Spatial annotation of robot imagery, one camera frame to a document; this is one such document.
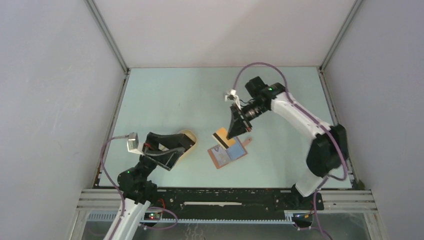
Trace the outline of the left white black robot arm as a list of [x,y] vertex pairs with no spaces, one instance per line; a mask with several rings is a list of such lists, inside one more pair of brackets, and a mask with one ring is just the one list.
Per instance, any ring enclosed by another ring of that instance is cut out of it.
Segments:
[[[134,167],[122,171],[113,180],[105,167],[106,147],[113,140],[125,139],[127,150],[139,156]],[[148,176],[157,168],[170,171],[183,156],[194,149],[196,135],[183,129],[175,134],[156,134],[150,132],[145,142],[140,143],[138,134],[114,136],[108,139],[100,151],[100,167],[107,179],[117,190],[120,197],[118,212],[106,233],[106,240],[131,240],[142,217],[148,209],[155,209],[158,202],[158,187],[148,180]]]

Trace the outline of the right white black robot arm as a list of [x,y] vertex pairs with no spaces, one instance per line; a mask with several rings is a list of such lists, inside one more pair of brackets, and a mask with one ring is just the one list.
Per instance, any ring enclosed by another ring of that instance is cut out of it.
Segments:
[[299,104],[281,83],[265,84],[260,77],[255,77],[245,84],[251,99],[242,106],[236,90],[230,90],[224,97],[232,101],[230,107],[231,121],[226,138],[233,139],[250,132],[252,120],[271,111],[288,121],[310,142],[306,157],[307,170],[292,187],[291,204],[297,209],[304,209],[311,202],[311,195],[323,182],[331,177],[331,171],[343,168],[347,178],[349,158],[347,131],[341,124],[330,125],[320,120]]

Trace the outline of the white VIP credit card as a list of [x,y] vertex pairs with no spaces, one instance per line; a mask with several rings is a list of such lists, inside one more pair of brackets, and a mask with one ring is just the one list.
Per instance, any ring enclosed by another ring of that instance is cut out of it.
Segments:
[[216,146],[212,148],[211,152],[219,167],[222,167],[229,163],[230,157],[224,148]]

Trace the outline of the yellow oval tray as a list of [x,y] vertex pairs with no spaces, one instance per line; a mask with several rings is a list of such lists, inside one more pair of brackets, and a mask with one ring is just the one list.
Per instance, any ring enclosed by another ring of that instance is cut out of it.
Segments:
[[174,167],[180,165],[188,157],[188,155],[196,148],[198,142],[197,136],[190,129],[182,129],[178,132],[178,134],[184,134],[188,140],[188,145],[185,147],[184,153],[175,162]]

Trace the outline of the tan credit card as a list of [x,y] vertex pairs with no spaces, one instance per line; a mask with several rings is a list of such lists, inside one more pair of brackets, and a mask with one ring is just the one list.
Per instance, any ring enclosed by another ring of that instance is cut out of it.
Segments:
[[212,134],[215,141],[225,150],[237,143],[234,138],[227,138],[227,136],[228,131],[224,127],[219,128]]

